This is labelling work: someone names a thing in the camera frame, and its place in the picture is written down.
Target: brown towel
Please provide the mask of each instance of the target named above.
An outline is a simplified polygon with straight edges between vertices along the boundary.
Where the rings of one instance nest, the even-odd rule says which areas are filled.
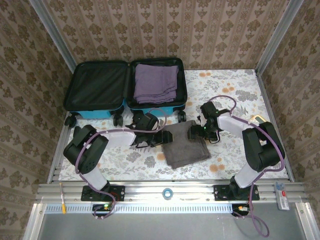
[[[188,130],[195,124],[196,122],[191,120],[166,125],[163,129],[173,135],[173,142],[162,145],[166,163],[173,169],[206,160],[211,156],[202,137],[188,139]]]

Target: patterned wallpaper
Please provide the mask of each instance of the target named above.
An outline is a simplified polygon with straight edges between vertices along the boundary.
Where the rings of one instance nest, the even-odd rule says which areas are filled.
[[[0,239],[20,239],[63,125],[65,61],[28,1],[0,1]]]
[[[179,57],[254,69],[289,0],[43,0],[77,63]]]
[[[320,225],[320,0],[305,0],[262,79],[297,181]]]

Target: gray floor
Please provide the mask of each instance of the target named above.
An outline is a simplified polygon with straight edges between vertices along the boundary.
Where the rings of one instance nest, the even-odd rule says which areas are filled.
[[[268,240],[304,240],[294,205],[279,211],[275,203],[256,204],[255,214],[270,228]],[[230,214],[46,214],[40,240],[262,240],[250,218]]]

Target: open suitcase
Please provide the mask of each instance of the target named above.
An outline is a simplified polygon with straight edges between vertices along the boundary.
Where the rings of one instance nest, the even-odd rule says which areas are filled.
[[[138,64],[152,66],[178,66],[176,98],[172,102],[160,104],[138,104],[134,99],[135,73]],[[84,119],[105,119],[114,115],[113,125],[123,125],[121,114],[125,103],[133,112],[133,118],[147,113],[152,108],[161,108],[167,115],[179,111],[178,121],[186,121],[183,111],[186,107],[188,94],[183,62],[179,58],[152,58],[125,61],[88,61],[80,63],[66,92],[63,106],[71,113],[65,125],[76,125],[75,115]],[[152,111],[153,115],[163,116],[161,111]]]

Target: floral tablecloth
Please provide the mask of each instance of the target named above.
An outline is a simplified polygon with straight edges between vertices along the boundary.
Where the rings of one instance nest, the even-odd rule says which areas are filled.
[[[196,120],[200,106],[216,95],[229,95],[237,100],[233,111],[236,116],[250,119],[255,115],[269,121],[266,106],[259,88],[254,70],[186,70],[188,100],[186,103],[187,120]],[[214,101],[218,109],[230,109],[233,102],[227,98]],[[132,122],[128,108],[123,116],[124,125]],[[168,124],[178,122],[175,112],[168,118]],[[79,118],[80,127],[92,125],[98,130],[113,129],[113,118],[86,120]],[[246,163],[242,139],[228,133],[220,133],[221,141],[207,143],[211,158],[173,170],[167,165],[161,146],[136,149],[134,146],[122,146],[106,149],[98,163],[102,174],[108,180],[190,180],[190,179],[230,179]],[[281,172],[268,172],[263,178],[288,178],[284,169]],[[81,180],[75,173],[75,167],[67,159],[63,160],[59,175],[61,181]]]

